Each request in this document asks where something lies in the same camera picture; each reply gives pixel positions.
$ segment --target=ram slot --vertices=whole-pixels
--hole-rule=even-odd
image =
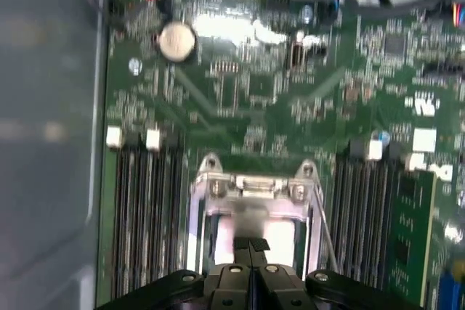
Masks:
[[[169,222],[166,241],[166,270],[175,272],[179,266],[179,211],[181,206],[182,151],[179,148],[169,150]]]
[[[379,266],[378,266],[378,281],[376,287],[380,290],[384,289],[387,283],[387,246],[389,239],[389,227],[392,220],[392,201],[397,197],[399,192],[399,178],[400,178],[400,165],[398,162],[392,161],[387,165],[387,180],[386,180],[386,197],[384,204],[384,212],[381,227],[381,242],[379,253]]]
[[[133,289],[142,287],[144,279],[143,270],[143,246],[144,246],[144,207],[146,200],[146,172],[147,170],[147,152],[145,150],[137,151],[137,177],[136,190],[134,191],[134,210],[132,212],[133,223]]]
[[[371,255],[373,253],[373,223],[376,220],[376,189],[378,184],[378,166],[375,163],[370,163],[368,166],[372,167],[372,176],[369,181],[369,196],[368,206],[366,211],[365,221],[365,236],[363,246],[363,260],[362,260],[362,282],[366,285],[370,284],[371,278]]]
[[[336,256],[339,255],[339,251],[341,249],[341,241],[339,239],[338,231],[339,226],[341,225],[341,200],[343,196],[342,190],[344,188],[344,169],[345,161],[339,158],[336,162],[336,185],[334,185],[333,207],[331,211],[331,239],[334,244]]]
[[[150,281],[150,227],[152,222],[152,205],[153,205],[153,154],[143,152],[141,157],[141,182],[140,190],[143,192],[143,198],[139,201],[139,286],[143,287]]]
[[[370,164],[366,163],[363,166],[363,175],[360,180],[360,192],[357,202],[357,218],[355,223],[355,238],[357,241],[355,255],[354,255],[354,275],[353,279],[361,281],[363,257],[365,249],[365,227],[366,227],[366,213],[368,210],[368,198],[370,197],[370,181],[373,169]]]
[[[137,152],[120,151],[117,161],[116,214],[113,246],[113,297],[128,293],[133,287],[133,204],[137,191]]]
[[[373,192],[374,200],[374,213],[372,219],[373,237],[371,240],[371,259],[370,259],[370,276],[368,284],[371,287],[376,287],[378,283],[378,267],[380,263],[381,253],[381,236],[382,236],[382,221],[384,219],[384,206],[386,205],[386,187],[387,187],[387,172],[388,166],[384,161],[376,164],[377,176],[375,183],[375,191]]]
[[[137,256],[137,197],[139,196],[140,150],[129,154],[128,192],[126,194],[126,243],[124,267],[124,294],[135,289],[136,256]]]
[[[152,156],[152,208],[150,225],[149,269],[150,281],[163,276],[165,244],[163,235],[166,227],[163,223],[163,188],[165,187],[166,154],[164,151]]]
[[[128,176],[128,157],[126,152],[118,152],[116,163],[115,221],[113,225],[113,274],[111,298],[121,296],[121,271],[123,269],[124,234],[122,233],[122,218],[124,216],[124,192]]]
[[[360,190],[362,188],[363,177],[363,164],[360,162],[354,163],[354,171],[352,177],[352,199],[350,201],[348,235],[347,235],[347,255],[344,263],[344,274],[348,277],[354,276],[355,254],[359,240],[355,238],[357,229],[357,213],[358,213],[358,200],[360,197]]]

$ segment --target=capacitor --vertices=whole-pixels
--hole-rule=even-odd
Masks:
[[[304,37],[305,33],[299,30],[289,43],[288,59],[286,60],[288,69],[301,67],[305,64],[307,48],[303,45]]]

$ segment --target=screw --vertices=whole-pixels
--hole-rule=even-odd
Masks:
[[[133,76],[139,76],[142,72],[142,61],[137,58],[131,58],[129,60],[129,72],[131,72]]]
[[[192,276],[192,275],[186,275],[186,276],[184,276],[184,277],[182,278],[182,281],[184,281],[184,282],[190,282],[190,281],[193,281],[194,279],[195,279],[194,276]]]
[[[305,187],[303,185],[297,185],[293,188],[294,199],[304,201],[306,198],[305,194]]]
[[[310,177],[312,173],[313,173],[313,167],[310,166],[310,165],[305,165],[304,166],[304,175],[306,177]]]
[[[218,196],[219,195],[219,181],[213,181],[211,183],[211,192],[213,195]]]
[[[274,265],[269,265],[265,269],[267,270],[267,272],[273,272],[273,273],[278,271],[278,267]]]
[[[315,279],[317,279],[318,281],[321,281],[321,282],[326,282],[329,280],[329,277],[327,274],[323,274],[321,272],[319,272],[318,274],[315,275]]]

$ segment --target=white label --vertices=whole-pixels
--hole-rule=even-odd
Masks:
[[[415,98],[415,113],[417,115],[432,117],[436,113],[436,105],[433,104],[432,99]]]
[[[428,171],[435,172],[441,181],[452,181],[453,166],[451,164],[438,166],[432,163],[428,166]]]
[[[441,181],[452,182],[453,166],[451,164],[446,163],[439,166],[435,163],[432,163],[427,165],[424,162],[424,154],[421,152],[415,152],[411,154],[407,169],[409,171],[415,171],[416,169],[428,170],[434,172],[437,178],[439,178]]]

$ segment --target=metal bracket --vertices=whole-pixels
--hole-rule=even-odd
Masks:
[[[216,154],[207,154],[190,187],[187,267],[202,270],[202,257],[198,261],[197,256],[203,256],[205,234],[211,233],[205,232],[207,217],[242,214],[248,217],[264,215],[260,221],[284,219],[303,225],[307,231],[302,256],[304,274],[316,270],[322,224],[315,199],[318,193],[322,195],[318,170],[311,159],[303,160],[292,177],[257,176],[227,173]]]

